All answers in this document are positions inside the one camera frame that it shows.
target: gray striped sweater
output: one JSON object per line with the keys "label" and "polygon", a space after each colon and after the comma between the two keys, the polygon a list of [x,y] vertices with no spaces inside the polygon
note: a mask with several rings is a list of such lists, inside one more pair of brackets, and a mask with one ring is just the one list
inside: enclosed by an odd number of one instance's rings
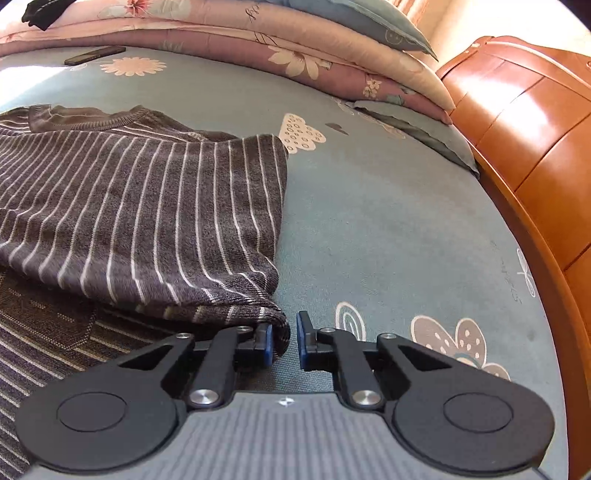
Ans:
{"label": "gray striped sweater", "polygon": [[286,161],[273,135],[194,131],[141,106],[11,110],[0,264],[152,317],[270,322],[281,354],[289,327],[271,295]]}

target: wooden headboard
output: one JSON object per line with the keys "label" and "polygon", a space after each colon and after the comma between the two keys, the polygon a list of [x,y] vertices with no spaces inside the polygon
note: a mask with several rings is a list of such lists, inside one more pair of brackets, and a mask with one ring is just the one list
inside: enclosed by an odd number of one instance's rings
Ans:
{"label": "wooden headboard", "polygon": [[482,37],[437,74],[540,292],[579,479],[591,469],[591,58]]}

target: mobile phone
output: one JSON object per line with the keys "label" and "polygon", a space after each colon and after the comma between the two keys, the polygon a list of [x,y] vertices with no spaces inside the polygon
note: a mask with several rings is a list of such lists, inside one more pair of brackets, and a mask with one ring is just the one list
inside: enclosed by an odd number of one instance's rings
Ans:
{"label": "mobile phone", "polygon": [[109,55],[115,55],[117,53],[123,53],[125,50],[125,47],[103,47],[99,48],[98,50],[93,50],[88,53],[83,53],[82,55],[67,59],[64,61],[64,65],[73,67],[75,65],[80,65],[80,63],[86,63],[87,61],[101,59],[102,57],[108,57]]}

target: gray-blue pillow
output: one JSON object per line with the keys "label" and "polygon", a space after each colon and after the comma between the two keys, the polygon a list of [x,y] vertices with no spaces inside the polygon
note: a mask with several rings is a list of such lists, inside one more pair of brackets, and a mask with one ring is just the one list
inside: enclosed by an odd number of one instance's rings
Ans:
{"label": "gray-blue pillow", "polygon": [[390,103],[360,100],[355,103],[347,103],[347,105],[398,128],[449,161],[470,170],[476,178],[479,177],[480,172],[476,167],[476,160],[470,145],[453,125],[446,125],[410,108]]}
{"label": "gray-blue pillow", "polygon": [[366,37],[373,38],[383,45],[396,50],[422,51],[428,53],[437,60],[431,45],[410,20],[396,7],[385,0],[376,0],[383,3],[388,9],[388,25],[377,21],[374,16],[353,7],[353,2],[339,0],[261,0],[275,5],[293,8],[317,17],[331,20],[339,25],[355,30]]}

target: striped fabric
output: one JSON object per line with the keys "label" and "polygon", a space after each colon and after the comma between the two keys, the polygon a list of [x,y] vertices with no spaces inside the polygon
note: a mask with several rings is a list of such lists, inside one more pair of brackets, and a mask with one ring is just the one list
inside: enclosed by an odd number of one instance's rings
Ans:
{"label": "striped fabric", "polygon": [[0,476],[27,468],[12,421],[50,381],[191,328],[270,322],[285,351],[286,160],[140,106],[0,115]]}

